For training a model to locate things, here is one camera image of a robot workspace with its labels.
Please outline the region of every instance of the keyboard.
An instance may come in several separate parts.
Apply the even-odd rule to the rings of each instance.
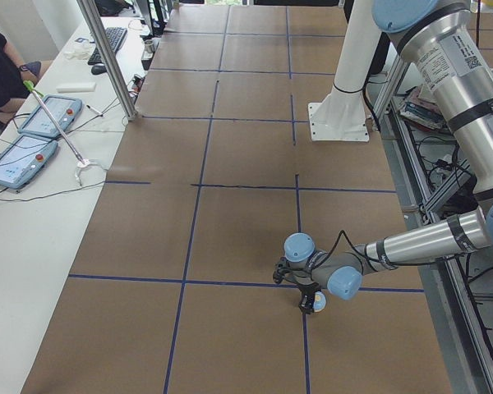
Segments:
[[[121,48],[122,43],[124,43],[124,39],[126,38],[127,29],[124,27],[107,27],[106,35],[108,36],[109,46],[112,47],[114,53]],[[100,52],[98,48],[95,48],[93,53],[91,53],[90,58],[88,59],[88,64],[90,66],[102,63],[102,59],[100,58]]]

